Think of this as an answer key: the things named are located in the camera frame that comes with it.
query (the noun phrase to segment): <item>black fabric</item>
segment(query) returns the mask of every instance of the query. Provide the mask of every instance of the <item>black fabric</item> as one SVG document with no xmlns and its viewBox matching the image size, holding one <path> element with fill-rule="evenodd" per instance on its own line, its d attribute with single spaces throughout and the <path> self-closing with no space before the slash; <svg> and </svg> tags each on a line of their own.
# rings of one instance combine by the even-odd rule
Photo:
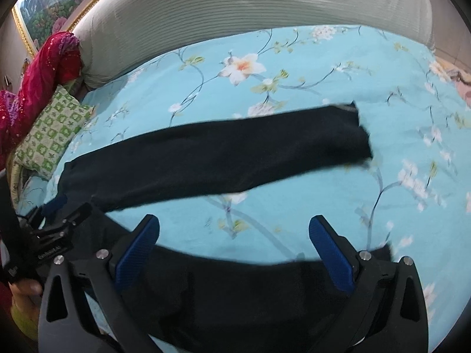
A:
<svg viewBox="0 0 471 353">
<path fill-rule="evenodd" d="M 94 207 L 67 258 L 91 258 L 127 233 Z M 388 246 L 372 253 L 390 260 Z M 122 298 L 143 330 L 192 353 L 306 353 L 346 301 L 321 261 L 241 264 L 159 246 Z"/>
<path fill-rule="evenodd" d="M 354 103 L 194 123 L 104 147 L 66 163 L 58 195 L 102 211 L 243 192 L 321 167 L 370 158 Z"/>
</svg>

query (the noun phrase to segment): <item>screw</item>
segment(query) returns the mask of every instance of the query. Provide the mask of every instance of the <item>screw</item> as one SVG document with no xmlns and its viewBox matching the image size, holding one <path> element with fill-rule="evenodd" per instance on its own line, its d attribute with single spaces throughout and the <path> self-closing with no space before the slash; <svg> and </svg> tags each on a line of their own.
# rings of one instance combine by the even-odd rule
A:
<svg viewBox="0 0 471 353">
<path fill-rule="evenodd" d="M 96 256 L 98 259 L 106 259 L 109 255 L 109 251 L 107 249 L 101 249 L 100 251 L 97 252 Z"/>
<path fill-rule="evenodd" d="M 409 256 L 404 256 L 404 264 L 405 264 L 405 265 L 412 265 L 412 264 L 414 264 L 414 261 L 412 260 L 411 257 L 409 257 Z"/>
<path fill-rule="evenodd" d="M 64 262 L 64 257 L 60 254 L 59 256 L 54 257 L 54 264 L 60 265 Z"/>
<path fill-rule="evenodd" d="M 361 251 L 359 255 L 360 259 L 364 261 L 368 261 L 371 259 L 371 253 L 369 253 L 368 251 Z"/>
</svg>

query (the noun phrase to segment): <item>wall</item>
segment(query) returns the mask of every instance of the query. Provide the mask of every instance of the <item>wall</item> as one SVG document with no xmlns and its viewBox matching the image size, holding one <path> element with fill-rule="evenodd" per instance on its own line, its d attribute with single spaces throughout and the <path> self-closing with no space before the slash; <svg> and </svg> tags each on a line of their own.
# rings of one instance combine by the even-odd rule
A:
<svg viewBox="0 0 471 353">
<path fill-rule="evenodd" d="M 0 28 L 0 78 L 3 82 L 5 75 L 8 77 L 14 93 L 18 93 L 20 88 L 21 68 L 27 56 L 28 52 L 10 12 Z"/>
</svg>

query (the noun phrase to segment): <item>finger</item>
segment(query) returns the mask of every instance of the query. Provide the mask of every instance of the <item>finger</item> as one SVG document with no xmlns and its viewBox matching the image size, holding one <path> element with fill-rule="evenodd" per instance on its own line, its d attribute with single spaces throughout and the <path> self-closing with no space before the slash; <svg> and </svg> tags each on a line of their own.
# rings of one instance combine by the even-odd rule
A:
<svg viewBox="0 0 471 353">
<path fill-rule="evenodd" d="M 41 284 L 36 280 L 23 279 L 19 282 L 10 285 L 11 293 L 13 296 L 37 296 L 42 293 Z"/>
</svg>

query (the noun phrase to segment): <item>blue gripper pad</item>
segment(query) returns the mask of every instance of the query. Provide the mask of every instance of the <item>blue gripper pad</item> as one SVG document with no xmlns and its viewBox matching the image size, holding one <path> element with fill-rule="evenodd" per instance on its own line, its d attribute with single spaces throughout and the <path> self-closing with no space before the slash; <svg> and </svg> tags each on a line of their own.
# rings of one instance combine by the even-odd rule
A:
<svg viewBox="0 0 471 353">
<path fill-rule="evenodd" d="M 41 208 L 41 215 L 48 217 L 67 204 L 67 196 L 61 195 L 50 202 L 44 204 Z"/>
<path fill-rule="evenodd" d="M 309 222 L 309 238 L 335 287 L 342 292 L 353 293 L 355 289 L 353 268 L 322 223 L 315 217 Z"/>
<path fill-rule="evenodd" d="M 138 277 L 159 234 L 159 219 L 153 215 L 146 215 L 131 233 L 133 240 L 115 268 L 115 288 L 118 292 L 129 288 Z"/>
</svg>

